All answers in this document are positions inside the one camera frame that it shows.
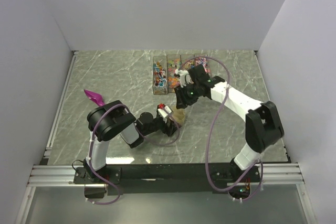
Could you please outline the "white gold jar lid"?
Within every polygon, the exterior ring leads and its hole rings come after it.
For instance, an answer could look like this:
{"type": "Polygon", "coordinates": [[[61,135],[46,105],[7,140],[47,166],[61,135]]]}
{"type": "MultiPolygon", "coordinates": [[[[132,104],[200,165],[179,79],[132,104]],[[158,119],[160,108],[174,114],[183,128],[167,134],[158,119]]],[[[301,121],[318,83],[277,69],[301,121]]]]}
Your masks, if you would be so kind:
{"type": "Polygon", "coordinates": [[[173,118],[181,118],[185,117],[185,110],[184,109],[177,109],[175,106],[172,107],[173,118]]]}

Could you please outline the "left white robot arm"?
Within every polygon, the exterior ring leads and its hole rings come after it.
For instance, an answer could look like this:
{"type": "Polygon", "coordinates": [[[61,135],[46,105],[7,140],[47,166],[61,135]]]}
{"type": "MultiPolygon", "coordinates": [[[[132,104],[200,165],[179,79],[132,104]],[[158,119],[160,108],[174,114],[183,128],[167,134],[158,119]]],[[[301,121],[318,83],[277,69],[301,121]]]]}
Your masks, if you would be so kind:
{"type": "Polygon", "coordinates": [[[143,112],[136,118],[119,100],[102,104],[92,110],[87,116],[87,121],[90,144],[83,166],[87,178],[93,183],[99,183],[104,179],[109,141],[116,136],[120,135],[130,148],[135,148],[154,132],[161,131],[171,137],[175,133],[179,134],[181,127],[169,106],[159,104],[156,116],[143,112]]]}

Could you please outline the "magenta plastic scoop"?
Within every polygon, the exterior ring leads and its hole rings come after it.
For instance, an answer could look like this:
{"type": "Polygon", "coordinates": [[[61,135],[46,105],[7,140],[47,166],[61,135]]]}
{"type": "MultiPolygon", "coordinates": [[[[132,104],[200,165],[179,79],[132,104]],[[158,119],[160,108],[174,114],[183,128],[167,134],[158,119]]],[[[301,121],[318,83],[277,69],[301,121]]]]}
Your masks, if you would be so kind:
{"type": "Polygon", "coordinates": [[[89,91],[84,89],[83,90],[86,97],[91,100],[92,102],[94,102],[97,106],[104,106],[105,102],[103,100],[103,97],[101,94],[95,93],[93,91],[89,91]]]}

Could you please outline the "clear plastic jar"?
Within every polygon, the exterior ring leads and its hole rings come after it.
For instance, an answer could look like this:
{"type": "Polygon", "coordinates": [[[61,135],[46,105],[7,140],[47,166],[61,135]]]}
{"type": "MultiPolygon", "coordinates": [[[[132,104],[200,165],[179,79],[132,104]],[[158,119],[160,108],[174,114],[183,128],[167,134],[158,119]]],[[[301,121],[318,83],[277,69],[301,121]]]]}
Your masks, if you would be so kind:
{"type": "Polygon", "coordinates": [[[184,116],[181,117],[181,118],[174,118],[174,119],[175,119],[175,121],[177,122],[177,124],[179,126],[182,126],[184,124],[184,122],[185,122],[185,117],[184,116]]]}

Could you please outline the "clear compartment candy box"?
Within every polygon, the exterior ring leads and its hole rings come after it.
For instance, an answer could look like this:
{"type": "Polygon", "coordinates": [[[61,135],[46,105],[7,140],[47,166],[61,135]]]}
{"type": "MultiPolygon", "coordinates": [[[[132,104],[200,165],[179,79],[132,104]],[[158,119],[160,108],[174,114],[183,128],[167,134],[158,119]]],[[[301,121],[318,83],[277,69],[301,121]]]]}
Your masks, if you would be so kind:
{"type": "Polygon", "coordinates": [[[211,68],[207,54],[170,54],[154,56],[152,61],[152,90],[154,95],[174,93],[174,88],[180,84],[175,70],[183,65],[183,70],[189,70],[202,65],[205,72],[211,76],[211,68]]]}

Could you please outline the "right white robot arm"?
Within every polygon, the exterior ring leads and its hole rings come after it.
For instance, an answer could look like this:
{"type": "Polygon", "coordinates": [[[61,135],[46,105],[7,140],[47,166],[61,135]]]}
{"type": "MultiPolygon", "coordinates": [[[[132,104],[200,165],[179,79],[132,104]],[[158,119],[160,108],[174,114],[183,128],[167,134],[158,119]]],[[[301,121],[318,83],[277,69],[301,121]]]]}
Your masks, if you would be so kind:
{"type": "Polygon", "coordinates": [[[174,88],[178,109],[193,105],[199,97],[207,97],[222,103],[245,122],[246,143],[230,162],[232,179],[243,181],[249,175],[248,167],[284,135],[276,105],[243,94],[219,76],[210,77],[201,65],[189,70],[176,69],[174,75],[180,79],[180,85],[174,88]]]}

